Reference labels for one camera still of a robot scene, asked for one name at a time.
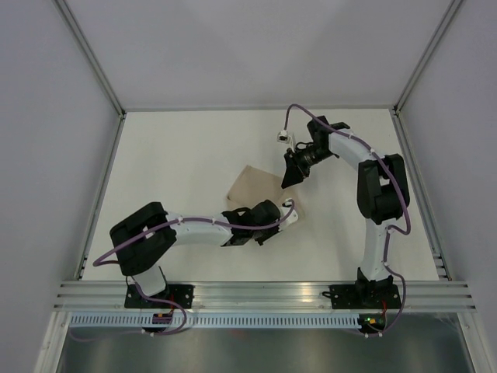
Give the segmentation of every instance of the white backdrop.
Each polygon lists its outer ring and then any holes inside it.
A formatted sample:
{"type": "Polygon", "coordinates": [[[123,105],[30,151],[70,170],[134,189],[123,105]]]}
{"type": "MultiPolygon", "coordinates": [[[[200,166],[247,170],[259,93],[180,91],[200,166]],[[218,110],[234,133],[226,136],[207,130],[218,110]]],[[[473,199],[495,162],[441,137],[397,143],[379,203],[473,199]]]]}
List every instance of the white backdrop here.
{"type": "Polygon", "coordinates": [[[497,357],[497,2],[466,2],[402,110],[444,239],[497,357]]]}
{"type": "Polygon", "coordinates": [[[450,0],[68,0],[124,108],[392,105],[450,0]]]}
{"type": "MultiPolygon", "coordinates": [[[[345,121],[385,153],[400,152],[387,110],[316,110],[345,121]]],[[[109,230],[153,200],[183,214],[216,214],[247,164],[283,175],[285,145],[276,143],[283,110],[129,113],[103,201],[85,280],[122,279],[118,266],[91,262],[112,249],[109,230]]],[[[297,140],[307,141],[302,112],[290,115],[297,140]]],[[[354,280],[364,250],[365,224],[356,205],[357,174],[327,159],[297,187],[307,217],[264,246],[172,247],[160,260],[171,281],[354,280]]],[[[415,198],[412,234],[396,235],[389,262],[408,280],[437,280],[415,198]]]]}
{"type": "Polygon", "coordinates": [[[117,115],[50,1],[1,2],[0,35],[0,371],[26,373],[81,259],[117,115]]]}

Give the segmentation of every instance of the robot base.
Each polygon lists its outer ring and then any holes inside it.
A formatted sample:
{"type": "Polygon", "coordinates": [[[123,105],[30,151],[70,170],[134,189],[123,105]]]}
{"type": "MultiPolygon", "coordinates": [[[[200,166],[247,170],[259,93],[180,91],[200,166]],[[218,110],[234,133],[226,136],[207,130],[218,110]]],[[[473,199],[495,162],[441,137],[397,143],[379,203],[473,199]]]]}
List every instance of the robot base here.
{"type": "Polygon", "coordinates": [[[360,269],[357,281],[350,285],[331,285],[323,293],[332,301],[333,309],[400,309],[401,297],[392,276],[381,281],[367,280],[360,269]]]}
{"type": "MultiPolygon", "coordinates": [[[[153,295],[152,298],[174,301],[184,309],[191,309],[193,302],[193,285],[168,284],[164,291],[153,295]]],[[[133,284],[129,284],[126,292],[126,300],[124,301],[124,308],[169,309],[170,307],[161,302],[152,302],[143,299],[140,294],[138,294],[136,287],[133,284]]]]}

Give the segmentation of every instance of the cable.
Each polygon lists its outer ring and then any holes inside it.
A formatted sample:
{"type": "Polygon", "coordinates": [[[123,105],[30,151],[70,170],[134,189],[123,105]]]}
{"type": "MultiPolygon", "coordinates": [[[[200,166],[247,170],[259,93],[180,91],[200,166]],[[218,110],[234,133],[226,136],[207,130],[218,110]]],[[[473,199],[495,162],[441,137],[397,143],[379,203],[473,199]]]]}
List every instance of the cable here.
{"type": "MultiPolygon", "coordinates": [[[[70,336],[71,339],[75,340],[76,342],[82,342],[82,343],[86,343],[86,342],[96,342],[97,340],[105,340],[107,338],[113,338],[115,336],[124,336],[124,335],[129,335],[129,334],[148,334],[149,336],[169,336],[171,334],[177,334],[177,333],[180,333],[182,328],[185,326],[186,324],[186,310],[181,306],[179,305],[178,303],[174,302],[174,301],[168,301],[168,300],[165,300],[165,299],[158,299],[158,298],[152,298],[152,297],[149,297],[147,295],[144,294],[144,292],[141,290],[140,288],[140,285],[135,281],[134,283],[134,286],[136,287],[137,291],[138,291],[138,294],[143,298],[143,299],[147,299],[148,301],[151,301],[151,302],[158,302],[158,303],[165,303],[166,305],[171,305],[172,307],[176,307],[179,311],[181,311],[181,313],[183,314],[183,320],[181,322],[181,325],[179,325],[177,328],[173,329],[173,330],[165,330],[163,332],[156,332],[156,333],[146,333],[145,331],[143,330],[123,330],[121,332],[118,332],[118,333],[113,333],[113,334],[106,334],[106,335],[103,335],[103,336],[96,336],[96,337],[93,337],[93,338],[81,338],[79,336],[75,336],[72,332],[72,328],[69,327],[68,329],[68,335],[70,336]]],[[[167,319],[162,319],[162,318],[154,318],[154,321],[168,321],[167,319]]],[[[163,327],[165,324],[160,324],[160,325],[157,325],[157,327],[163,327]]]]}
{"type": "Polygon", "coordinates": [[[186,311],[181,305],[179,305],[178,303],[176,303],[174,301],[168,301],[166,299],[152,298],[152,297],[149,297],[148,295],[145,295],[145,293],[141,290],[140,285],[136,281],[134,283],[134,286],[136,286],[138,294],[143,299],[146,299],[146,300],[151,301],[151,302],[165,303],[166,305],[171,305],[173,307],[176,307],[183,314],[183,321],[181,322],[181,325],[179,325],[177,328],[175,328],[173,330],[165,330],[164,332],[157,332],[157,333],[154,333],[154,335],[170,336],[171,334],[177,334],[177,333],[181,332],[181,329],[183,329],[183,327],[186,324],[186,311]]]}
{"type": "Polygon", "coordinates": [[[302,142],[302,141],[299,141],[298,143],[295,144],[295,148],[296,149],[306,149],[308,148],[309,146],[313,145],[314,143],[313,142],[302,142]],[[298,145],[305,145],[303,148],[299,148],[298,145]]]}
{"type": "MultiPolygon", "coordinates": [[[[222,227],[227,227],[227,228],[244,229],[244,230],[247,230],[247,231],[262,231],[262,230],[265,230],[265,229],[270,229],[270,228],[277,227],[278,225],[280,225],[281,223],[283,223],[284,221],[286,221],[292,215],[292,213],[295,210],[295,202],[294,202],[294,200],[291,200],[291,199],[288,200],[288,201],[290,202],[290,210],[281,219],[278,219],[274,223],[271,223],[271,224],[268,224],[268,225],[248,226],[248,225],[238,225],[238,224],[225,223],[224,221],[214,221],[214,223],[213,223],[213,219],[212,218],[202,218],[200,216],[195,216],[195,217],[190,217],[190,218],[183,218],[182,219],[182,223],[187,223],[189,221],[196,221],[196,222],[200,222],[200,223],[208,223],[208,224],[220,225],[222,227]]],[[[117,260],[107,260],[107,261],[104,261],[104,259],[107,259],[109,256],[117,253],[118,251],[121,251],[122,249],[124,249],[124,248],[128,247],[129,245],[135,243],[139,239],[143,239],[146,235],[149,235],[149,234],[151,234],[153,232],[156,232],[156,231],[158,231],[160,229],[164,229],[166,227],[169,227],[170,225],[174,225],[174,224],[178,224],[178,223],[180,223],[179,219],[174,219],[174,220],[171,220],[171,221],[167,221],[165,223],[161,223],[159,225],[156,225],[155,227],[152,227],[152,228],[148,229],[147,231],[142,232],[139,235],[136,235],[136,236],[128,239],[127,241],[119,244],[118,246],[114,247],[112,250],[108,251],[107,253],[105,253],[105,254],[101,255],[99,258],[97,258],[93,262],[93,266],[94,267],[100,267],[100,266],[104,266],[106,264],[119,264],[119,262],[117,260]]]]}
{"type": "Polygon", "coordinates": [[[294,107],[302,110],[309,117],[311,117],[315,122],[317,122],[318,124],[320,124],[321,126],[323,126],[324,128],[326,128],[328,131],[330,131],[332,133],[335,133],[335,134],[338,134],[340,136],[346,137],[346,138],[350,138],[350,139],[352,139],[354,141],[357,141],[364,148],[366,148],[371,153],[371,155],[378,161],[378,163],[380,164],[381,168],[384,170],[384,172],[387,175],[388,179],[391,181],[392,185],[394,186],[395,193],[397,194],[398,200],[401,203],[402,213],[404,214],[404,217],[405,217],[405,229],[402,229],[402,228],[398,227],[397,225],[389,225],[387,227],[387,235],[386,235],[385,246],[384,246],[384,250],[383,250],[383,264],[384,264],[384,267],[385,267],[385,269],[387,270],[387,272],[389,274],[400,278],[400,280],[402,282],[402,300],[401,300],[401,306],[400,306],[397,314],[395,315],[395,317],[392,320],[392,322],[390,323],[390,325],[385,326],[382,334],[374,333],[374,334],[369,334],[368,335],[368,336],[382,336],[385,332],[387,332],[398,321],[400,315],[402,314],[402,311],[404,310],[405,300],[406,300],[406,297],[407,297],[407,285],[405,283],[404,276],[402,276],[401,274],[398,274],[397,272],[393,271],[388,266],[388,261],[387,261],[387,258],[388,258],[388,247],[390,245],[390,235],[391,235],[391,233],[389,232],[389,230],[390,229],[394,229],[395,231],[400,232],[402,235],[408,235],[409,233],[411,233],[411,218],[409,217],[409,213],[407,211],[407,205],[405,204],[405,199],[404,199],[404,196],[402,195],[401,188],[398,185],[397,180],[395,179],[394,175],[390,172],[390,170],[388,169],[387,165],[385,165],[385,163],[383,162],[383,159],[381,159],[381,157],[373,150],[373,148],[367,142],[365,142],[362,138],[358,138],[355,135],[349,135],[349,134],[346,134],[344,132],[336,130],[335,128],[329,126],[328,124],[326,124],[325,122],[323,122],[322,120],[320,120],[313,113],[311,113],[309,110],[307,110],[302,105],[299,105],[298,103],[292,103],[287,108],[287,115],[285,116],[285,124],[283,126],[283,129],[285,131],[288,128],[288,119],[290,117],[290,111],[294,107]]]}
{"type": "Polygon", "coordinates": [[[384,301],[383,299],[381,299],[381,304],[383,305],[383,312],[381,313],[381,318],[386,321],[387,319],[387,302],[384,301]]]}

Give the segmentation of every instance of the aluminum rail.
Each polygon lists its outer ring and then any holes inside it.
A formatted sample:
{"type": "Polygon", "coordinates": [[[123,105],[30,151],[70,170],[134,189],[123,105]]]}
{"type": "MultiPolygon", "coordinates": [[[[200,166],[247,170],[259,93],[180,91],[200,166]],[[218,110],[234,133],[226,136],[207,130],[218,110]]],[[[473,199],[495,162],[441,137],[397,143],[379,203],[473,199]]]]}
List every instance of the aluminum rail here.
{"type": "MultiPolygon", "coordinates": [[[[278,312],[330,313],[328,298],[321,295],[333,284],[343,282],[189,282],[195,286],[192,310],[195,312],[278,312]]],[[[401,284],[396,283],[401,292],[401,284]]],[[[67,281],[61,284],[54,311],[139,312],[125,309],[124,281],[67,281]]],[[[350,309],[353,313],[370,310],[350,309]]],[[[408,281],[406,313],[476,312],[470,289],[463,281],[408,281]]]]}

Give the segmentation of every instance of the white table surface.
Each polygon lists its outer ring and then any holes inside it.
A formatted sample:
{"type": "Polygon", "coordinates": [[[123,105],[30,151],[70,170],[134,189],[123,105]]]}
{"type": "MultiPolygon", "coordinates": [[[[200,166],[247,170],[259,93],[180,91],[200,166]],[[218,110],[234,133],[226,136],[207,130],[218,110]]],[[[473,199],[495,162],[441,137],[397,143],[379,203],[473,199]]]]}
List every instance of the white table surface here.
{"type": "MultiPolygon", "coordinates": [[[[387,110],[314,110],[330,123],[346,122],[385,154],[400,152],[387,110]]],[[[151,201],[181,214],[217,214],[246,165],[283,175],[286,146],[276,143],[284,110],[129,113],[89,252],[84,280],[121,280],[120,268],[95,268],[113,248],[109,230],[151,201]]],[[[290,115],[297,141],[309,141],[309,118],[290,115]]],[[[264,246],[174,246],[159,261],[170,281],[355,280],[364,251],[365,223],[356,204],[357,174],[343,160],[313,166],[297,187],[306,212],[298,227],[264,246]]],[[[411,190],[412,233],[394,234],[391,267],[407,280],[438,280],[411,190]]]]}

